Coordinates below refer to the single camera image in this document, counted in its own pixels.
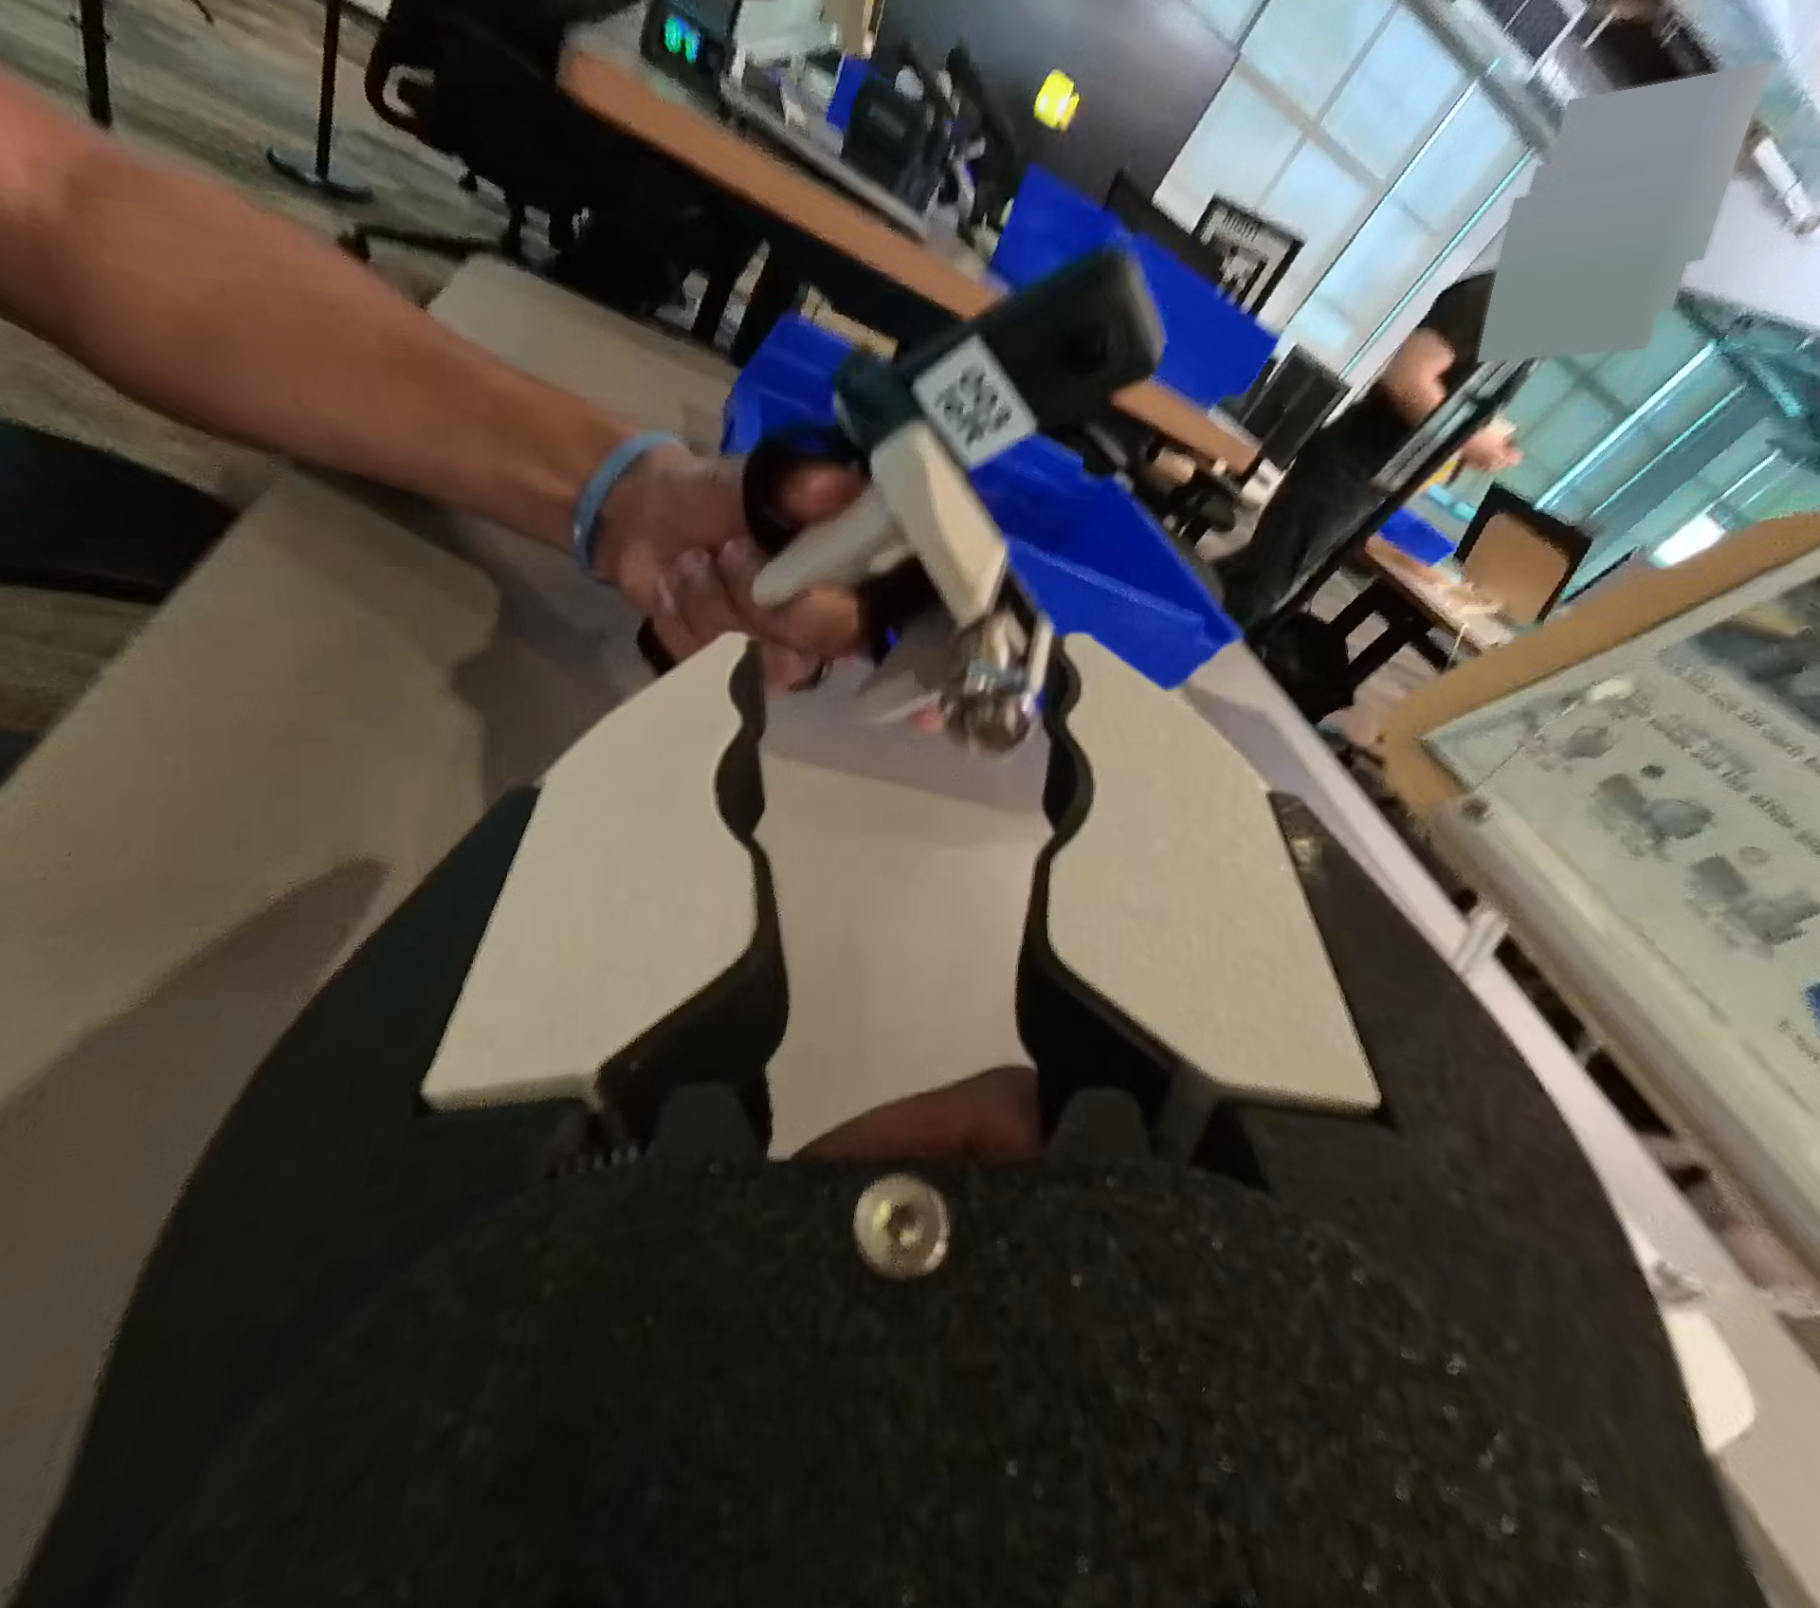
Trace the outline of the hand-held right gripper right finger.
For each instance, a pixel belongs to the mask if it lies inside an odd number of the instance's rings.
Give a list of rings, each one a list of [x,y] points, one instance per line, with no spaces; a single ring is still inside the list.
[[[1309,894],[1318,822],[1182,693],[1059,642],[1015,1027],[1043,1126],[1110,1097],[1163,1154],[1237,1107],[1368,1120],[1385,1101]]]

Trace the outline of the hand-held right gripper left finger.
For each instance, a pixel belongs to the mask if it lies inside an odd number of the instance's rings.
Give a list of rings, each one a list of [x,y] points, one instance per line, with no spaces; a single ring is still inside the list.
[[[649,1133],[727,1086],[770,1129],[789,976],[765,815],[755,646],[723,636],[545,773],[422,1080],[439,1112],[598,1105]]]

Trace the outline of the steel hex bolt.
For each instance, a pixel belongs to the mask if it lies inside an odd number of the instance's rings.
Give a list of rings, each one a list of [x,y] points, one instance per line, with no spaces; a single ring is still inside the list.
[[[1007,754],[1036,727],[1042,705],[958,708],[952,699],[952,688],[970,657],[1019,659],[1024,638],[1026,627],[1015,617],[985,617],[958,636],[954,663],[941,686],[941,716],[949,737],[971,752]]]

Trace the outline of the blue plastic bin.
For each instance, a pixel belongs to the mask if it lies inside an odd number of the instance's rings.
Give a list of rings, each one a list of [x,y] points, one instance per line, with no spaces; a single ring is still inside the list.
[[[799,314],[782,318],[723,405],[721,449],[742,456],[767,435],[835,420],[835,379],[850,339]],[[1006,534],[1011,566],[1062,635],[1089,635],[1163,688],[1184,686],[1241,627],[1163,525],[1070,449],[1032,435],[988,460],[973,483]]]

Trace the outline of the person's left forearm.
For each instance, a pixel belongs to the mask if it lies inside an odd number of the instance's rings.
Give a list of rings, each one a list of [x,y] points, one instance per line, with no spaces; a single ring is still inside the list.
[[[569,545],[632,434],[334,248],[5,77],[5,320],[194,430]]]

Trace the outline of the person's left hand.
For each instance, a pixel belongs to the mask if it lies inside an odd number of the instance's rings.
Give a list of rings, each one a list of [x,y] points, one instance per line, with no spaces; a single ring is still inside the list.
[[[755,598],[765,553],[744,506],[740,458],[691,447],[655,452],[606,507],[600,572],[640,612],[664,661],[719,638],[759,646],[770,686],[806,688],[869,648],[856,591],[816,587],[767,608]]]

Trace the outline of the row of blue bins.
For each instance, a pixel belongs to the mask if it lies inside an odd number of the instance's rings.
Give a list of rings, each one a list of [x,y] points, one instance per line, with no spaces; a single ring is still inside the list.
[[[1193,231],[1125,178],[1104,204],[1057,172],[1030,164],[988,267],[1017,291],[1115,246],[1142,267],[1163,320],[1167,344],[1157,379],[1205,409],[1250,390],[1277,337],[1227,295]]]

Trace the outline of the framed marker sign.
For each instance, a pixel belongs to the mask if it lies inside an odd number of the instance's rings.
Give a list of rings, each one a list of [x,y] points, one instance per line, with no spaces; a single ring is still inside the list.
[[[1210,261],[1205,276],[1254,318],[1263,314],[1307,248],[1299,231],[1220,193],[1205,204],[1195,240]]]

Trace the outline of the long wooden table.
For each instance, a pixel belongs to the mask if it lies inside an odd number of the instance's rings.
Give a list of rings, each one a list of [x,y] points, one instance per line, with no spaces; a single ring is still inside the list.
[[[590,115],[733,206],[770,251],[786,299],[808,287],[865,331],[913,344],[1009,289],[958,244],[918,240],[769,149],[636,50],[573,43],[558,86]]]

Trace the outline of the blue wristband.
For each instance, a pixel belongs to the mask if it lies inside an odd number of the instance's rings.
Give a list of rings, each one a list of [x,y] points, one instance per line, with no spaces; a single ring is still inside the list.
[[[587,481],[581,483],[569,509],[568,555],[590,578],[602,578],[600,551],[607,507],[615,492],[632,471],[653,454],[685,451],[685,439],[670,432],[642,432],[626,435],[600,458]]]

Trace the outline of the printed instruction sheet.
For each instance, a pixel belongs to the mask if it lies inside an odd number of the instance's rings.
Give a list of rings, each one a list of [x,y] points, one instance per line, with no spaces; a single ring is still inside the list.
[[[1423,746],[1552,853],[1817,1110],[1819,583],[1671,629]]]

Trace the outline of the black office chair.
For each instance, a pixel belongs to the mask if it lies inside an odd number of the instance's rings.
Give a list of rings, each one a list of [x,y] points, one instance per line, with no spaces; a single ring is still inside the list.
[[[628,147],[562,94],[569,30],[638,0],[391,0],[365,86],[376,115],[460,162],[505,200],[501,238],[357,223],[338,238],[361,261],[376,242],[463,261],[499,253],[530,263],[528,219],[545,217],[560,284],[626,297],[626,244],[604,231],[626,193]]]

